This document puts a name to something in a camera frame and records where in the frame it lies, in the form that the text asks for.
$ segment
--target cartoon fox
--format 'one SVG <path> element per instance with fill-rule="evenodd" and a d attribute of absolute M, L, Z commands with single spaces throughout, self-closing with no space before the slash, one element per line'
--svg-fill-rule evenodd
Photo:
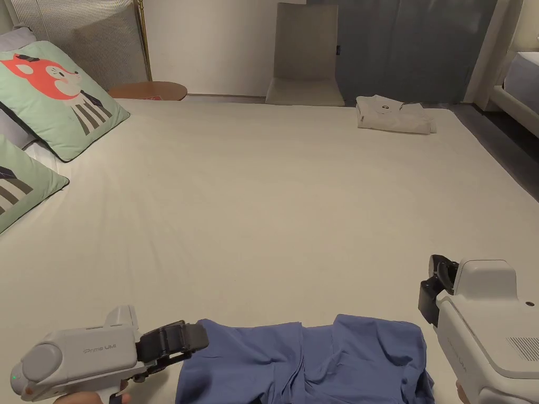
<path fill-rule="evenodd" d="M 12 73 L 28 80 L 37 91 L 70 107 L 86 135 L 112 117 L 101 101 L 80 88 L 79 72 L 68 72 L 51 60 L 19 54 L 13 55 L 11 60 L 0 61 Z"/>

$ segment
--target folded white cloth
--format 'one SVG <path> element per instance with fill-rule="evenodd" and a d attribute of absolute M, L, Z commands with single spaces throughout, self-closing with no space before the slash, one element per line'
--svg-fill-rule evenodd
<path fill-rule="evenodd" d="M 358 97 L 357 127 L 393 132 L 436 133 L 436 123 L 421 104 L 406 104 L 375 95 Z"/>

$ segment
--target floor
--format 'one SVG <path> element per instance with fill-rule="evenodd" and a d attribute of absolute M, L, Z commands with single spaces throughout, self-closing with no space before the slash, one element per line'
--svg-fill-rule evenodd
<path fill-rule="evenodd" d="M 264 103 L 263 97 L 188 95 L 186 102 Z M 473 105 L 435 105 L 455 113 L 498 163 L 539 202 L 539 138 L 503 112 Z"/>

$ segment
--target chair backrest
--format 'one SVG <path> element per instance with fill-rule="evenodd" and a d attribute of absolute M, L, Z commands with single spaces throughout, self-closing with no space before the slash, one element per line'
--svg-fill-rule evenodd
<path fill-rule="evenodd" d="M 337 19 L 337 5 L 279 3 L 274 77 L 334 79 Z"/>

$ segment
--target finger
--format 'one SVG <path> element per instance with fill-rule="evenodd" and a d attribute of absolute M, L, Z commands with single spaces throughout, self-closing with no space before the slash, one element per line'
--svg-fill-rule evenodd
<path fill-rule="evenodd" d="M 54 404 L 103 404 L 97 393 L 81 392 L 60 397 Z"/>
<path fill-rule="evenodd" d="M 470 404 L 470 401 L 468 400 L 468 397 L 466 396 L 466 393 L 464 392 L 462 385 L 458 381 L 457 381 L 457 393 L 459 394 L 460 401 L 462 401 L 464 404 Z"/>

